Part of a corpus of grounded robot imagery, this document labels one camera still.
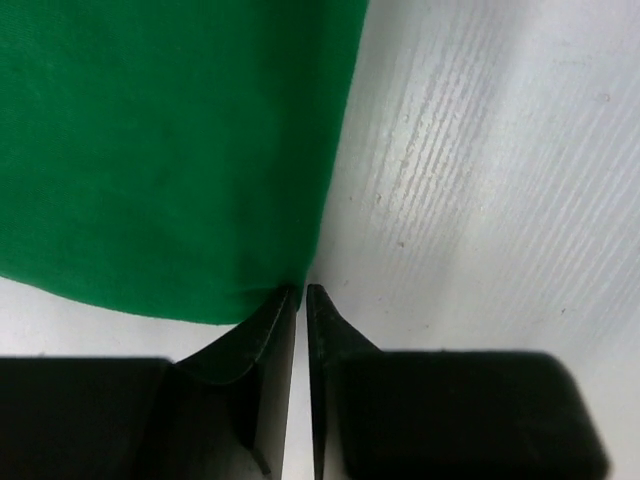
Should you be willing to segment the green t shirt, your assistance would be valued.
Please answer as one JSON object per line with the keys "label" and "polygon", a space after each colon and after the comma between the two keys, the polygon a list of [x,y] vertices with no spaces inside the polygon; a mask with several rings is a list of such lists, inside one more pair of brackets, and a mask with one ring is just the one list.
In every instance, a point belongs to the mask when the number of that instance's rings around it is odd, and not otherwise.
{"label": "green t shirt", "polygon": [[1,274],[233,324],[316,249],[364,1],[5,1]]}

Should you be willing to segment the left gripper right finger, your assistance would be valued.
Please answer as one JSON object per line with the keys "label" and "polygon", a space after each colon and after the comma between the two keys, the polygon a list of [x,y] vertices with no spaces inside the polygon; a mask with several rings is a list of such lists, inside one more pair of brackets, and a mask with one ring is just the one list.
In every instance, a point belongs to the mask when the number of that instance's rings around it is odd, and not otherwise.
{"label": "left gripper right finger", "polygon": [[306,295],[318,479],[603,479],[572,375],[536,351],[390,351]]}

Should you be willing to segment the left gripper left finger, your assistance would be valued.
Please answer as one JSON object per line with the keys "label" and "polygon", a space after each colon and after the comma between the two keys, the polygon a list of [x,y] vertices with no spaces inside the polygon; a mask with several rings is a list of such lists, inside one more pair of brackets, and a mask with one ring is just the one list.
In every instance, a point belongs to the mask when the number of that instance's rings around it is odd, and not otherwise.
{"label": "left gripper left finger", "polygon": [[5,479],[278,479],[296,293],[191,356],[5,357]]}

